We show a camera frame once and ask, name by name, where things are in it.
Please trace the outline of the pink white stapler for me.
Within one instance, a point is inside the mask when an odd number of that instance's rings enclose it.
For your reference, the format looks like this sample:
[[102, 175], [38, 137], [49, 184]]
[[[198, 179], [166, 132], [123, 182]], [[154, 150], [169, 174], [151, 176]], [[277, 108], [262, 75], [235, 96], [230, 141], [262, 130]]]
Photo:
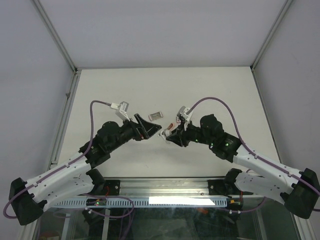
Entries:
[[163, 130], [161, 130], [157, 135], [160, 138], [163, 138], [164, 140], [167, 139], [168, 136], [172, 134], [172, 132], [177, 128], [177, 123], [172, 122], [169, 124], [169, 126]]

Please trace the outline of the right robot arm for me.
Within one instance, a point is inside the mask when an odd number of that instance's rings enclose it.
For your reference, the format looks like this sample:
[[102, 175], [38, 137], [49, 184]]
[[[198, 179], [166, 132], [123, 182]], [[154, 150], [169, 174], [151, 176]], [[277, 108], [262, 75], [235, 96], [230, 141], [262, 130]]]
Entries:
[[223, 130], [222, 124], [210, 114], [200, 119], [200, 126], [184, 121], [162, 133], [166, 141], [180, 147], [189, 143], [207, 145], [219, 159], [245, 167], [255, 175], [237, 168], [230, 169], [223, 180], [226, 192], [248, 192], [283, 204], [292, 214], [309, 219], [319, 199], [317, 174], [306, 168], [301, 171], [270, 159], [262, 160], [254, 150], [248, 150], [241, 140]]

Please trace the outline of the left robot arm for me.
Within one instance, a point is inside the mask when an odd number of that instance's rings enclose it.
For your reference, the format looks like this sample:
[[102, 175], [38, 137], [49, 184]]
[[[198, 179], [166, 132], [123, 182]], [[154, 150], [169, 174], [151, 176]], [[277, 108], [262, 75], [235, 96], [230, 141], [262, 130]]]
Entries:
[[92, 141], [63, 164], [28, 180], [16, 178], [10, 184], [9, 204], [15, 219], [26, 226], [42, 216], [55, 204], [82, 194], [100, 194], [105, 188], [104, 177], [97, 166], [111, 153], [130, 140], [148, 140], [162, 127], [135, 114], [135, 121], [125, 120], [122, 126], [105, 122]]

